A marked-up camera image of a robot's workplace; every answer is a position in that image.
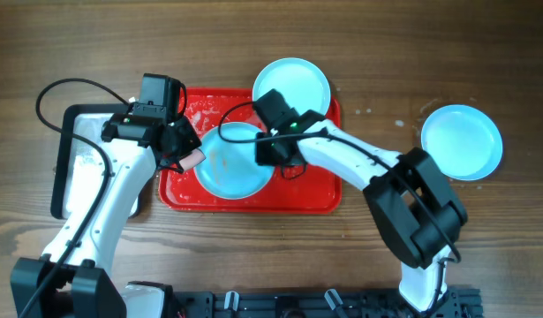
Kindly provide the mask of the pink sponge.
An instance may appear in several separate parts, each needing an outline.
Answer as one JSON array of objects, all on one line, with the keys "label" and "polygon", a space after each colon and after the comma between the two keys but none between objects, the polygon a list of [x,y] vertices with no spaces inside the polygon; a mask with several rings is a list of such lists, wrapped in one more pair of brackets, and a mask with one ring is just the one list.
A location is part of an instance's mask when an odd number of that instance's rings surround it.
[{"label": "pink sponge", "polygon": [[206,159],[206,156],[200,149],[194,149],[190,154],[185,155],[178,162],[178,167],[182,171],[188,171],[199,165]]}]

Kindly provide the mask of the light blue plate back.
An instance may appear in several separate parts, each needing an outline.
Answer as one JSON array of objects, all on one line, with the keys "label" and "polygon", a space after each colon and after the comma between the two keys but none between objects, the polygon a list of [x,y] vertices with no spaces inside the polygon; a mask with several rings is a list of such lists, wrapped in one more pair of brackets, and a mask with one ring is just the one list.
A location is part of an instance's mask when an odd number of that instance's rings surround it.
[{"label": "light blue plate back", "polygon": [[259,99],[272,89],[278,91],[299,114],[308,110],[321,115],[328,113],[331,89],[327,77],[307,60],[286,57],[264,67],[254,81],[253,99]]}]

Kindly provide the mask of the light blue plate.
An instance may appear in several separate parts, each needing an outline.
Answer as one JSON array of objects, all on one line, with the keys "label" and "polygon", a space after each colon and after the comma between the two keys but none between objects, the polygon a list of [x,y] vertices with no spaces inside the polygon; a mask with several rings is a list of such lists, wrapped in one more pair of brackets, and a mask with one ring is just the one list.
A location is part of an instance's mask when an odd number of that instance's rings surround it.
[{"label": "light blue plate", "polygon": [[321,115],[328,113],[331,89],[327,77],[307,60],[286,57],[264,67],[254,81],[253,99],[259,99],[272,89],[278,91],[299,114],[308,110]]},{"label": "light blue plate", "polygon": [[422,126],[420,144],[443,174],[457,180],[486,178],[502,161],[498,127],[468,105],[451,104],[432,112]]},{"label": "light blue plate", "polygon": [[216,197],[239,200],[256,194],[273,177],[273,166],[255,161],[254,143],[230,143],[214,127],[204,134],[200,150],[206,159],[194,168],[201,186]]}]

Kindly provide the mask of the light blue plate front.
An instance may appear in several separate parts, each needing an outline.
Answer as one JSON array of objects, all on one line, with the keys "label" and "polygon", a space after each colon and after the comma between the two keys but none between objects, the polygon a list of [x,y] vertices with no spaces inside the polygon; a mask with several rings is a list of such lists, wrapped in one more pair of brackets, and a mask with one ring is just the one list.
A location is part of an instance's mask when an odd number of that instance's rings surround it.
[{"label": "light blue plate front", "polygon": [[201,186],[216,197],[239,200],[256,194],[273,177],[273,166],[255,161],[254,143],[230,143],[214,127],[204,134],[200,150],[206,159],[194,168]]}]

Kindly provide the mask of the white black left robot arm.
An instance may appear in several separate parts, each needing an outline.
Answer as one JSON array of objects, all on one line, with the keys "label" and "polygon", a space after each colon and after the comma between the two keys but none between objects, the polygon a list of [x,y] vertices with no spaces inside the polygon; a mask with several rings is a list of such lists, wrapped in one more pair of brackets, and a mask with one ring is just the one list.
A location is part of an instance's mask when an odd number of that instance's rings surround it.
[{"label": "white black left robot arm", "polygon": [[118,290],[109,273],[117,242],[142,188],[159,169],[183,172],[202,161],[200,139],[185,116],[116,114],[107,121],[102,182],[85,213],[73,212],[37,260],[21,258],[11,289],[21,317],[170,317],[173,289],[137,282]]}]

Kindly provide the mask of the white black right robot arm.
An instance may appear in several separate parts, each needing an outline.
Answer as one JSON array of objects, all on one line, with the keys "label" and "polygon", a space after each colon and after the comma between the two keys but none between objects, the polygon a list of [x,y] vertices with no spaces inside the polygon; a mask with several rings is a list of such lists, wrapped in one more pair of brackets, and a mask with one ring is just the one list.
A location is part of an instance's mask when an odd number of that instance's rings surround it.
[{"label": "white black right robot arm", "polygon": [[468,216],[424,150],[384,150],[308,110],[260,110],[267,132],[256,137],[258,163],[312,165],[362,192],[382,240],[401,262],[398,290],[418,313],[433,314],[447,290],[446,266],[459,263],[455,243]]}]

